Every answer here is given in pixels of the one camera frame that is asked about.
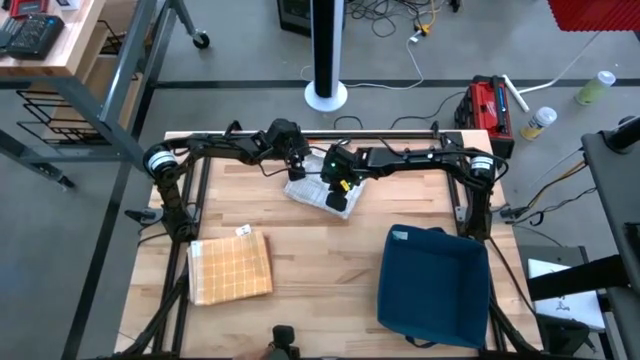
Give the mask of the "wooden workbench grey frame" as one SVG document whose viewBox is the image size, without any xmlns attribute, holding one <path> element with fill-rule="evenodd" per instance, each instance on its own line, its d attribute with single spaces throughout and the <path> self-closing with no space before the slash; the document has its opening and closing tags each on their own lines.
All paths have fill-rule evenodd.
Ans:
<svg viewBox="0 0 640 360">
<path fill-rule="evenodd" d="M 180 21 L 192 38 L 197 29 L 184 0 L 132 0 L 130 24 L 117 55 L 115 73 L 104 100 L 96 99 L 76 76 L 94 28 L 105 16 L 126 2 L 82 0 L 76 11 L 61 11 L 49 0 L 46 15 L 60 17 L 65 27 L 44 60 L 17 60 L 4 52 L 9 33 L 2 28 L 9 18 L 0 8 L 0 90 L 17 92 L 33 83 L 53 87 L 106 140 L 106 145 L 47 145 L 29 147 L 0 126 L 0 154 L 63 188 L 73 182 L 59 169 L 59 162 L 125 162 L 143 166 L 140 147 L 130 123 L 139 92 L 156 82 L 172 26 Z"/>
</svg>

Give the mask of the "black handheld object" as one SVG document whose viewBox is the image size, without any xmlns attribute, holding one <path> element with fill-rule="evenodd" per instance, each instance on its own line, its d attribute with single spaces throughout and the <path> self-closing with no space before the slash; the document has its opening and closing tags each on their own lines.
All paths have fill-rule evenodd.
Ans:
<svg viewBox="0 0 640 360">
<path fill-rule="evenodd" d="M 300 350 L 294 346 L 295 332 L 289 325 L 276 325 L 272 328 L 272 341 L 269 343 L 268 360 L 301 360 Z"/>
</svg>

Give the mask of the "navy fabric storage bin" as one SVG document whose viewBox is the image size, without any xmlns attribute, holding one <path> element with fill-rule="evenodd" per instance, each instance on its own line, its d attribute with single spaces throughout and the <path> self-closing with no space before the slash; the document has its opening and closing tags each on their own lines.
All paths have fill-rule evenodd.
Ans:
<svg viewBox="0 0 640 360">
<path fill-rule="evenodd" d="M 396 224 L 387 234 L 377 321 L 418 348 L 485 344 L 490 303 L 487 249 L 441 228 Z"/>
</svg>

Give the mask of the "white plastic tube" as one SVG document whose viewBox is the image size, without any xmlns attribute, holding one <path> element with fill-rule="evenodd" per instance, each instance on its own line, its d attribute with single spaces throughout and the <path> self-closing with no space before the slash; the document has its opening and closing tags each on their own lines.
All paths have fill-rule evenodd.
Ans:
<svg viewBox="0 0 640 360">
<path fill-rule="evenodd" d="M 512 83 L 512 81 L 506 74 L 503 74 L 502 77 L 504 79 L 506 87 L 508 88 L 511 95 L 516 100 L 521 110 L 525 113 L 528 113 L 530 111 L 530 108 L 526 103 L 526 101 L 524 100 L 524 98 L 522 97 L 522 95 L 520 94 L 520 92 L 518 91 L 518 89 L 515 87 L 515 85 Z"/>
</svg>

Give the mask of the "red flat device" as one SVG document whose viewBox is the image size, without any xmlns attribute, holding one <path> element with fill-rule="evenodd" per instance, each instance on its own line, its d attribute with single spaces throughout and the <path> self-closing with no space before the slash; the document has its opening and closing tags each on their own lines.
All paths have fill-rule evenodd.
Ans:
<svg viewBox="0 0 640 360">
<path fill-rule="evenodd" d="M 46 13 L 49 0 L 3 0 L 2 8 L 10 17 L 21 18 L 32 14 Z"/>
</svg>

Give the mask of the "yellow checked towel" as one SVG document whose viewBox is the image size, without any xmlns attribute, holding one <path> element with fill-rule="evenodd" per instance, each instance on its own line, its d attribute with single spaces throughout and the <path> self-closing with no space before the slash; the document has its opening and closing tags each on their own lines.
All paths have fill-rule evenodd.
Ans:
<svg viewBox="0 0 640 360">
<path fill-rule="evenodd" d="M 196 306 L 273 292 L 269 242 L 262 232 L 193 241 L 187 261 L 189 299 Z"/>
</svg>

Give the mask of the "green wipes canister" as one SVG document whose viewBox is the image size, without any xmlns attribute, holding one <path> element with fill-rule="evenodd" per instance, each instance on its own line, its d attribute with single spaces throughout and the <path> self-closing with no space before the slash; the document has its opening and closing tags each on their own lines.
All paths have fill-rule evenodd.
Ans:
<svg viewBox="0 0 640 360">
<path fill-rule="evenodd" d="M 583 106 L 598 100 L 616 82 L 616 76 L 607 70 L 599 71 L 574 96 L 574 100 Z"/>
</svg>

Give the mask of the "red foam panel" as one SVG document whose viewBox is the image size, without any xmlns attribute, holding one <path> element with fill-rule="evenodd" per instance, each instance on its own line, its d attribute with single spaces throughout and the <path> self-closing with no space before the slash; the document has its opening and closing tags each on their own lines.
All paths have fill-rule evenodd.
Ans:
<svg viewBox="0 0 640 360">
<path fill-rule="evenodd" d="M 566 32 L 640 32 L 640 0 L 547 0 Z"/>
</svg>

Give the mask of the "white paper sheet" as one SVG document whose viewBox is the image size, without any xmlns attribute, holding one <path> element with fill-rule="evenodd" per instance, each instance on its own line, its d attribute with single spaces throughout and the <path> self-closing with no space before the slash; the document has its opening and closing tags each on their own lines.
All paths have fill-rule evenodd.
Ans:
<svg viewBox="0 0 640 360">
<path fill-rule="evenodd" d="M 569 269 L 569 266 L 566 265 L 536 259 L 528 259 L 527 262 L 529 279 Z M 587 325 L 592 330 L 605 329 L 597 293 L 594 290 L 536 300 L 533 302 L 533 307 L 539 315 L 577 321 Z"/>
</svg>

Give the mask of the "grey equipment cart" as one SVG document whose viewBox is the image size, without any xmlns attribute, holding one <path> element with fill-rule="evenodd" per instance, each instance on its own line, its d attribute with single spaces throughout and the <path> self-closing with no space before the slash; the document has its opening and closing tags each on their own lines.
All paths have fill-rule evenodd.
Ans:
<svg viewBox="0 0 640 360">
<path fill-rule="evenodd" d="M 625 353 L 640 360 L 640 116 L 581 137 L 618 253 L 529 281 L 533 300 L 604 289 Z"/>
</svg>

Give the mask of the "red black tool case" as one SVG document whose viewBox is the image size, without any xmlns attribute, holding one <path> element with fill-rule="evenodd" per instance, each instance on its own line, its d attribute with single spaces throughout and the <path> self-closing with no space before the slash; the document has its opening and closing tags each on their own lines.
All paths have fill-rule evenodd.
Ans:
<svg viewBox="0 0 640 360">
<path fill-rule="evenodd" d="M 485 130 L 493 153 L 510 159 L 515 141 L 507 87 L 500 76 L 475 76 L 454 113 L 456 129 Z"/>
</svg>

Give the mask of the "black floor box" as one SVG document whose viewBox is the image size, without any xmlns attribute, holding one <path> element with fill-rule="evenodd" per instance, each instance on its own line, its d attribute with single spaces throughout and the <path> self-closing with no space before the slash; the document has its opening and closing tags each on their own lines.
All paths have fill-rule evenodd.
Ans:
<svg viewBox="0 0 640 360">
<path fill-rule="evenodd" d="M 277 0 L 282 30 L 311 36 L 311 0 Z"/>
</svg>

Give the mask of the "yellow white wipes canister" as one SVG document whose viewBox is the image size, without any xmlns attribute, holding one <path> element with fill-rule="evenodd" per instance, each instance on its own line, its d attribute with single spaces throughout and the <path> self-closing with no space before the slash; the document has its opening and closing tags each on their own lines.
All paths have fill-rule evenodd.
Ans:
<svg viewBox="0 0 640 360">
<path fill-rule="evenodd" d="M 553 108 L 541 107 L 529 119 L 520 130 L 520 135 L 529 141 L 535 140 L 546 128 L 557 119 L 557 113 Z"/>
</svg>

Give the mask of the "black keypad device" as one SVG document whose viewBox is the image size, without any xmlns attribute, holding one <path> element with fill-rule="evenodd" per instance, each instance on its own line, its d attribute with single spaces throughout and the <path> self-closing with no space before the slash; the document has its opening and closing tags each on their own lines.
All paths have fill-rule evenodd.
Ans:
<svg viewBox="0 0 640 360">
<path fill-rule="evenodd" d="M 17 60 L 44 60 L 65 27 L 55 15 L 11 17 L 2 30 L 9 33 L 4 52 Z"/>
</svg>

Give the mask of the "white waffle towel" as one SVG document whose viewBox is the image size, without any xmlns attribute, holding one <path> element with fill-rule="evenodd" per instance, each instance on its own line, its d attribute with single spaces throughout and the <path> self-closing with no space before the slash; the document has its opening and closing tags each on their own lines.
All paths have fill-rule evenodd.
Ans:
<svg viewBox="0 0 640 360">
<path fill-rule="evenodd" d="M 329 185 L 324 183 L 317 174 L 322 168 L 324 157 L 324 153 L 319 150 L 313 150 L 310 155 L 306 156 L 303 161 L 303 166 L 307 172 L 315 174 L 306 175 L 301 180 L 288 181 L 284 187 L 284 194 L 297 202 L 325 210 L 346 220 L 355 208 L 358 199 L 366 187 L 367 181 L 363 181 L 347 193 L 347 204 L 344 210 L 340 211 L 329 207 L 326 204 L 326 198 L 329 195 Z"/>
</svg>

